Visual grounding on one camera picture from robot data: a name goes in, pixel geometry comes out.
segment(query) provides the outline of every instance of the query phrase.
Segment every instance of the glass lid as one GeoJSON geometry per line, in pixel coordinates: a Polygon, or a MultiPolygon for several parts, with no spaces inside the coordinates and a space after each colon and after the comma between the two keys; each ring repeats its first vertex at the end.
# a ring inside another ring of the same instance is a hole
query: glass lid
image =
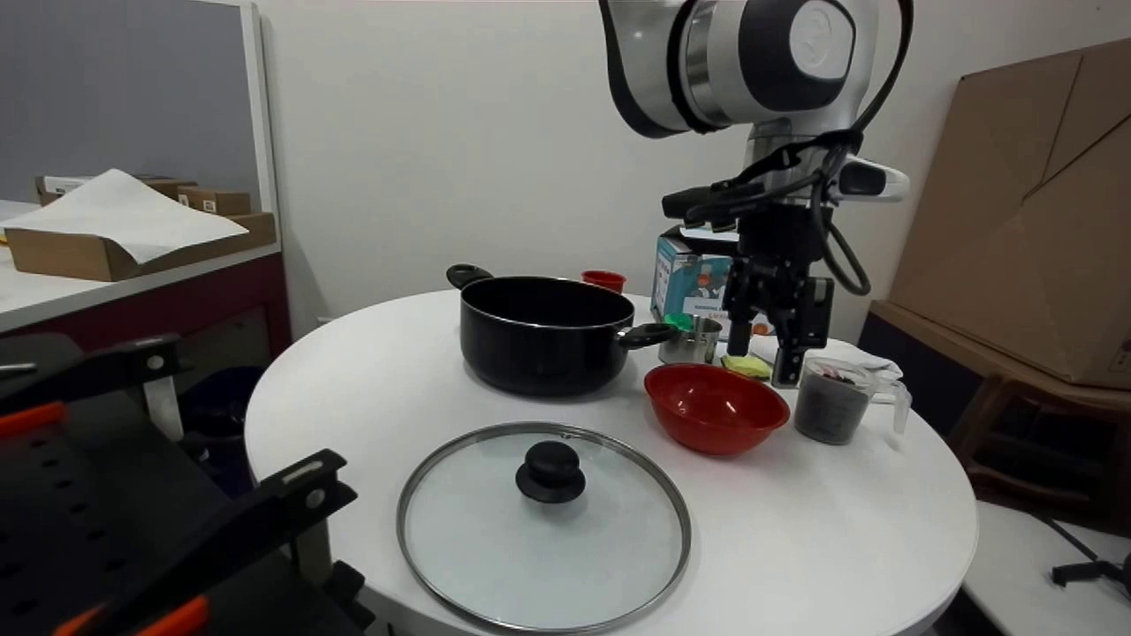
{"type": "Polygon", "coordinates": [[[582,428],[497,423],[431,454],[400,495],[400,547],[453,611],[508,632],[605,632],[657,608],[688,513],[640,454],[582,428]]]}

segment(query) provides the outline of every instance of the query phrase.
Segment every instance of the black pot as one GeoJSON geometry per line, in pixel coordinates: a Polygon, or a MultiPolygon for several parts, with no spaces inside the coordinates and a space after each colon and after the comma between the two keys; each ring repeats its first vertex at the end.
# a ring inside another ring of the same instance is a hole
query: black pot
{"type": "Polygon", "coordinates": [[[626,296],[569,280],[496,280],[453,264],[449,283],[462,291],[462,360],[502,394],[582,395],[607,386],[629,350],[678,337],[669,324],[634,328],[626,296]]]}

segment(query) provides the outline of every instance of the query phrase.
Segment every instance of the lid knob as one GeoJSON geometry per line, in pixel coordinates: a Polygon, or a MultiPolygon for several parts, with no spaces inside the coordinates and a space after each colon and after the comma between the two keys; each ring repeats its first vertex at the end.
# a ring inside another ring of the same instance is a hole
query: lid knob
{"type": "Polygon", "coordinates": [[[534,501],[563,507],[587,487],[587,477],[581,475],[581,459],[569,446],[539,442],[528,449],[528,464],[521,466],[516,483],[534,501]]]}

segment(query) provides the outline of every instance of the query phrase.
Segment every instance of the metal rim of lid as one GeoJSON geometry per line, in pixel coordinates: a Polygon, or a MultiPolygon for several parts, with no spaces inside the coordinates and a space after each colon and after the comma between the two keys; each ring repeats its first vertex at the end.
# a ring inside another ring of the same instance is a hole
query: metal rim of lid
{"type": "Polygon", "coordinates": [[[468,623],[476,623],[486,631],[502,631],[502,632],[529,632],[529,636],[592,636],[592,632],[607,632],[607,631],[619,631],[619,626],[629,626],[636,618],[645,618],[647,611],[653,611],[673,589],[675,585],[681,580],[685,573],[685,561],[688,561],[688,550],[692,550],[692,515],[678,495],[678,487],[673,483],[673,477],[653,464],[647,459],[645,454],[600,435],[600,430],[587,430],[587,428],[569,428],[569,423],[549,423],[549,422],[525,422],[525,423],[493,423],[493,428],[476,428],[469,435],[461,435],[453,442],[447,442],[442,449],[435,449],[431,455],[423,455],[423,464],[410,475],[410,481],[404,483],[400,490],[400,501],[396,501],[396,543],[400,543],[400,555],[404,561],[410,567],[410,573],[419,578],[419,585],[439,602],[447,603],[453,616],[468,618],[468,623]],[[506,440],[506,435],[558,435],[558,440],[582,440],[582,442],[594,442],[594,446],[607,446],[615,449],[619,455],[626,455],[629,464],[636,464],[647,477],[653,477],[660,483],[660,490],[669,495],[673,509],[675,509],[675,519],[678,519],[678,530],[681,530],[681,543],[678,543],[678,561],[673,568],[673,578],[665,580],[665,588],[629,608],[626,616],[615,616],[607,623],[594,623],[594,626],[575,626],[575,631],[516,631],[516,626],[502,626],[496,618],[486,618],[476,611],[468,611],[461,602],[447,598],[442,589],[435,589],[428,585],[428,578],[419,568],[419,561],[410,558],[410,547],[407,547],[407,509],[410,509],[410,500],[413,490],[421,487],[421,481],[431,475],[431,466],[439,466],[447,455],[468,449],[468,446],[476,446],[476,442],[488,442],[488,440],[506,440]]]}

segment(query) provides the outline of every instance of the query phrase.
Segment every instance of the white round table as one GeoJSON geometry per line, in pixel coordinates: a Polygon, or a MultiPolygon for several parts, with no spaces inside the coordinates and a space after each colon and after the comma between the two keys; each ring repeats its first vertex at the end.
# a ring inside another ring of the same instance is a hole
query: white round table
{"type": "Polygon", "coordinates": [[[653,350],[587,399],[539,404],[469,375],[461,354],[461,293],[421,293],[337,318],[292,344],[248,407],[259,477],[337,449],[357,501],[330,519],[337,558],[431,631],[476,632],[407,568],[396,501],[419,464],[488,423],[555,422],[594,428],[649,455],[692,515],[692,555],[675,594],[626,626],[647,636],[924,631],[959,594],[981,537],[973,487],[919,417],[892,435],[892,407],[869,407],[852,446],[780,428],[738,459],[705,459],[653,423],[645,375],[653,350]]]}

